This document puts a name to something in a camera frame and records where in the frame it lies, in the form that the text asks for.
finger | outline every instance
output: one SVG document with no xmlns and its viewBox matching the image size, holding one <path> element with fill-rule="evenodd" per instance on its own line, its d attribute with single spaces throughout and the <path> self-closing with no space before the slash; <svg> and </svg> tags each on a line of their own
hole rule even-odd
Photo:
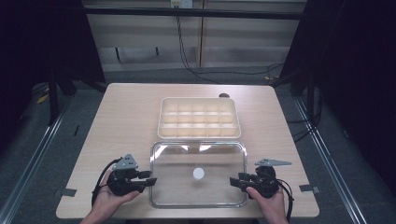
<svg viewBox="0 0 396 224">
<path fill-rule="evenodd" d="M 107 184 L 107 180 L 110 177 L 111 172 L 112 172 L 111 170 L 106 171 L 105 177 L 103 177 L 102 182 L 100 183 L 100 186 Z"/>
<path fill-rule="evenodd" d="M 139 193 L 139 191 L 137 191 L 137 190 L 134 190 L 134 191 L 132 191 L 132 192 L 129 192 L 129 193 L 127 193 L 127 194 L 125 194 L 124 196 L 121 197 L 121 198 L 122 198 L 122 202 L 123 202 L 123 203 L 130 202 L 132 199 L 134 199 L 135 197 L 137 197 L 139 194 L 140 194 L 140 193 Z"/>
<path fill-rule="evenodd" d="M 254 199 L 254 200 L 259 200 L 260 198 L 262 198 L 262 196 L 260 195 L 260 193 L 252 188 L 252 187 L 247 187 L 247 193 Z"/>
<path fill-rule="evenodd" d="M 283 196 L 283 189 L 282 189 L 282 188 L 279 188 L 279 189 L 276 191 L 276 193 L 274 194 L 274 196 L 273 196 L 273 197 L 275 197 L 277 194 L 279 194 L 279 195 L 282 195 L 282 196 Z"/>
<path fill-rule="evenodd" d="M 267 207 L 267 199 L 263 198 L 260 193 L 252 188 L 252 187 L 247 187 L 247 193 L 254 199 L 256 200 L 257 203 L 259 203 L 261 208 Z"/>
</svg>

hand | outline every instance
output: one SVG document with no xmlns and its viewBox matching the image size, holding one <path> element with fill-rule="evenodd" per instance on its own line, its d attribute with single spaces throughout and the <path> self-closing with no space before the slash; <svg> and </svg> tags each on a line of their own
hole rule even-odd
<svg viewBox="0 0 396 224">
<path fill-rule="evenodd" d="M 252 187 L 247 187 L 247 193 L 259 204 L 262 215 L 269 224 L 288 223 L 285 213 L 285 201 L 283 189 L 279 190 L 269 199 L 263 198 L 260 193 Z"/>
<path fill-rule="evenodd" d="M 132 191 L 123 196 L 117 196 L 111 192 L 107 183 L 111 171 L 107 171 L 100 186 L 98 196 L 93 204 L 91 212 L 81 221 L 81 224 L 102 223 L 112 217 L 123 203 L 127 203 L 139 195 L 139 192 Z"/>
</svg>

wooden tabletop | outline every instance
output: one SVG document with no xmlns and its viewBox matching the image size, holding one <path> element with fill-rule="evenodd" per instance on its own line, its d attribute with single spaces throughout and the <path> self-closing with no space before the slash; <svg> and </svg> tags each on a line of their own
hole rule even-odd
<svg viewBox="0 0 396 224">
<path fill-rule="evenodd" d="M 139 170 L 150 169 L 150 150 L 155 142 L 161 141 L 157 130 L 163 98 L 219 97 L 221 93 L 229 94 L 235 101 L 241 129 L 237 141 L 247 149 L 247 172 L 254 174 L 254 163 L 262 158 L 291 161 L 292 165 L 276 167 L 276 177 L 287 181 L 293 192 L 291 215 L 317 216 L 313 192 L 300 191 L 299 186 L 309 182 L 272 87 L 133 83 L 108 86 L 67 184 L 68 189 L 76 189 L 77 193 L 74 197 L 62 197 L 56 215 L 84 218 L 91 210 L 92 190 L 99 175 L 111 161 L 127 153 L 133 154 Z M 254 218 L 262 214 L 253 200 L 239 208 L 158 209 L 150 205 L 149 189 L 145 189 L 113 217 Z"/>
</svg>

cable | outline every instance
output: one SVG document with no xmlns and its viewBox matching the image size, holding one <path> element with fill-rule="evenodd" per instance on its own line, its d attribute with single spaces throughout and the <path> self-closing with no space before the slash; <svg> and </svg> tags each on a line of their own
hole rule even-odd
<svg viewBox="0 0 396 224">
<path fill-rule="evenodd" d="M 308 128 L 308 130 L 299 138 L 294 139 L 294 143 L 299 142 L 300 140 L 302 140 L 304 137 L 306 137 L 309 133 L 312 133 L 319 125 L 320 122 L 320 118 L 321 118 L 321 112 L 322 112 L 322 105 L 323 105 L 323 95 L 321 93 L 321 91 L 319 91 L 319 99 L 318 99 L 318 105 L 317 105 L 317 114 L 314 116 L 314 120 L 312 123 L 312 128 Z M 287 121 L 287 123 L 300 123 L 300 122 L 308 122 L 308 120 L 306 119 L 302 119 L 302 120 L 292 120 L 292 121 Z M 296 134 L 293 134 L 292 136 L 296 136 L 299 135 L 303 132 L 299 132 Z"/>
<path fill-rule="evenodd" d="M 273 63 L 270 64 L 267 68 L 266 71 L 261 71 L 261 72 L 255 72 L 255 73 L 244 73 L 244 72 L 231 72 L 231 71 L 223 71 L 223 72 L 197 72 L 197 71 L 193 71 L 189 65 L 189 62 L 187 60 L 187 56 L 186 56 L 186 52 L 184 50 L 184 44 L 183 44 L 183 38 L 182 38 L 182 34 L 181 34 L 181 25 L 180 25 L 180 18 L 179 16 L 177 16 L 177 32 L 178 32 L 178 40 L 179 40 L 179 51 L 180 51 L 180 58 L 181 61 L 183 62 L 184 67 L 190 71 L 191 73 L 193 73 L 196 77 L 210 81 L 210 82 L 214 82 L 217 84 L 220 84 L 219 82 L 212 80 L 210 78 L 206 78 L 206 77 L 201 77 L 199 75 L 207 75 L 207 74 L 235 74 L 235 75 L 245 75 L 245 76 L 256 76 L 256 75 L 261 75 L 261 74 L 269 74 L 272 70 L 276 69 L 277 67 L 279 67 L 280 65 L 283 65 L 283 63 Z M 265 85 L 268 85 L 269 82 L 271 80 L 271 76 L 269 76 L 268 81 Z"/>
<path fill-rule="evenodd" d="M 100 182 L 102 181 L 102 178 L 103 178 L 103 176 L 105 175 L 106 171 L 108 170 L 108 168 L 109 168 L 112 164 L 117 163 L 117 162 L 119 162 L 120 160 L 122 160 L 122 158 L 117 159 L 117 160 L 114 160 L 114 161 L 112 161 L 111 163 L 109 163 L 109 164 L 105 167 L 105 169 L 103 170 L 103 172 L 100 174 L 99 179 L 98 179 L 98 182 L 96 183 L 95 189 L 94 189 L 93 192 L 92 192 L 92 200 L 91 200 L 92 206 L 93 206 L 93 204 L 94 204 L 95 201 L 96 201 L 96 198 L 97 198 L 98 193 L 99 193 L 99 189 L 100 189 L 101 187 L 104 187 L 104 186 L 100 186 Z"/>
<path fill-rule="evenodd" d="M 291 211 L 293 210 L 293 201 L 294 201 L 293 192 L 291 191 L 290 185 L 286 181 L 282 179 L 277 179 L 277 183 L 288 194 L 289 207 L 288 207 L 288 213 L 286 214 L 286 220 L 290 223 Z"/>
</svg>

glass lid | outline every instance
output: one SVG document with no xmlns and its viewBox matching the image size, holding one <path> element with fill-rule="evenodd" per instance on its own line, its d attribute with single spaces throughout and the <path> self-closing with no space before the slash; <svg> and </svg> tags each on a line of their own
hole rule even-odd
<svg viewBox="0 0 396 224">
<path fill-rule="evenodd" d="M 158 142 L 151 149 L 150 188 L 154 207 L 238 207 L 246 193 L 230 177 L 246 172 L 246 150 L 238 142 Z"/>
</svg>

